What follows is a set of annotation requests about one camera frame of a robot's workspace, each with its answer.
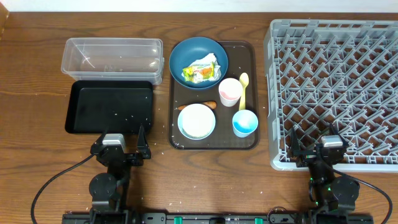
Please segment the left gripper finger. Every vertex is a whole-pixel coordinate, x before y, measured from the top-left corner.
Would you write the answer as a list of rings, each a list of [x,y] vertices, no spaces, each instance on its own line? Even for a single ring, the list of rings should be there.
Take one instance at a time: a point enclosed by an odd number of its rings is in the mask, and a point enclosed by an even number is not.
[[[108,130],[105,129],[102,134],[100,135],[100,137],[91,145],[92,149],[100,149],[103,145],[103,139],[104,137],[107,135]]]
[[[147,143],[146,132],[143,125],[140,125],[137,138],[137,150],[143,159],[151,159],[152,154]]]

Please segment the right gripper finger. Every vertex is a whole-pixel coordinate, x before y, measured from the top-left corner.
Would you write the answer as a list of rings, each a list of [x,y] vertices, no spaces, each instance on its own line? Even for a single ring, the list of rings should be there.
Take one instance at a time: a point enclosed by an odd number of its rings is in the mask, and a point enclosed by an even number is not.
[[[348,142],[339,134],[337,129],[331,123],[329,124],[329,129],[330,129],[331,135],[339,135],[339,137],[343,141],[343,145],[342,146],[349,146]]]
[[[291,129],[291,145],[289,148],[289,155],[290,156],[297,156],[300,152],[300,143],[299,139],[296,135],[295,128]]]

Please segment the light blue plastic cup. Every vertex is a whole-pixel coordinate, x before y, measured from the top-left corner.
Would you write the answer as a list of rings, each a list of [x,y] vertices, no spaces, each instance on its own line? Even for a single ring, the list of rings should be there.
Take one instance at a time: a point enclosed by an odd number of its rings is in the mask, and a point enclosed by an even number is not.
[[[233,133],[239,138],[245,138],[253,133],[259,124],[257,116],[249,110],[240,110],[232,118]]]

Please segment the pink plastic cup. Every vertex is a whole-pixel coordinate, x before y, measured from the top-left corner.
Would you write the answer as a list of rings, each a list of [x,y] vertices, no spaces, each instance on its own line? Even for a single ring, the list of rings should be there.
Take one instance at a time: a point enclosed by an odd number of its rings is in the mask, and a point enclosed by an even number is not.
[[[235,78],[225,78],[221,81],[218,91],[221,103],[226,107],[234,106],[243,93],[243,86]]]

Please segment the snack wrapper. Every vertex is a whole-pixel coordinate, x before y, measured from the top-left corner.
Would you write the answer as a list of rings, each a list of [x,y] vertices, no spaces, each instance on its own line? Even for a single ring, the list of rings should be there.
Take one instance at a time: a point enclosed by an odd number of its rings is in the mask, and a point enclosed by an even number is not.
[[[221,66],[218,64],[215,54],[209,53],[183,68],[182,77],[185,82],[215,82],[221,78]]]

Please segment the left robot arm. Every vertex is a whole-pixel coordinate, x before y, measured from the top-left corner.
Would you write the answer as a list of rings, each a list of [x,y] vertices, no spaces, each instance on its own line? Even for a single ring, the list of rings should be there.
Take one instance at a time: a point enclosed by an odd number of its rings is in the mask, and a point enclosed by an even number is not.
[[[127,190],[131,168],[142,166],[151,158],[146,132],[141,125],[137,138],[137,150],[125,152],[126,143],[122,134],[110,134],[105,130],[93,143],[90,153],[107,168],[94,176],[89,184],[92,208],[88,223],[132,223],[134,219],[126,208]]]

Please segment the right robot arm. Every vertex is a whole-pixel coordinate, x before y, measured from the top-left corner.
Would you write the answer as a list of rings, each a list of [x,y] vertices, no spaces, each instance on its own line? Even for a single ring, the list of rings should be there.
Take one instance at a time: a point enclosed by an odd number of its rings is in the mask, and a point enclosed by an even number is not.
[[[329,135],[311,149],[300,148],[295,130],[291,130],[291,145],[288,155],[295,159],[297,167],[307,167],[310,172],[308,194],[316,207],[308,212],[311,223],[348,223],[348,213],[355,209],[359,196],[359,183],[337,177],[333,166],[343,160],[348,143],[337,130],[329,127]]]

